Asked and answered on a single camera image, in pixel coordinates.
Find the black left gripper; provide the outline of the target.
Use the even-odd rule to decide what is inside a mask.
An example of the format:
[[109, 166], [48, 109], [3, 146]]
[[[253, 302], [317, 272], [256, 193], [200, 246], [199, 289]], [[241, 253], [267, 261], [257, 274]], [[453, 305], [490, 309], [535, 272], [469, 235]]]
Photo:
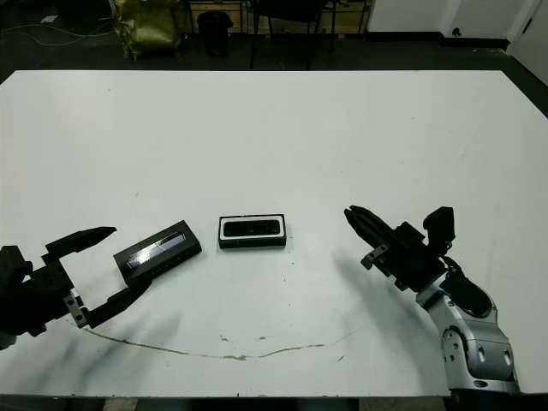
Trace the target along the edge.
[[79, 230], [46, 244], [47, 253], [42, 256], [46, 265], [36, 271], [28, 261], [2, 269], [1, 332], [35, 337], [46, 331], [49, 322], [68, 314], [78, 326], [95, 328], [135, 303], [150, 288], [151, 281], [132, 283], [99, 307], [85, 309], [59, 261], [97, 245], [115, 232], [116, 228], [110, 226]]

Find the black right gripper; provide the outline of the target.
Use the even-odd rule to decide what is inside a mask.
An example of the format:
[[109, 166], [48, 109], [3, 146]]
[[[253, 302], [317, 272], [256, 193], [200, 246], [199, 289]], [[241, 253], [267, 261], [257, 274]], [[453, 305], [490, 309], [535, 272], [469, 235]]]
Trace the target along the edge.
[[376, 214], [357, 205], [346, 208], [344, 215], [355, 233], [373, 248], [361, 264], [367, 270], [375, 266], [386, 277], [394, 277], [401, 291], [412, 289], [419, 293], [445, 273], [442, 260], [408, 222], [392, 229]]

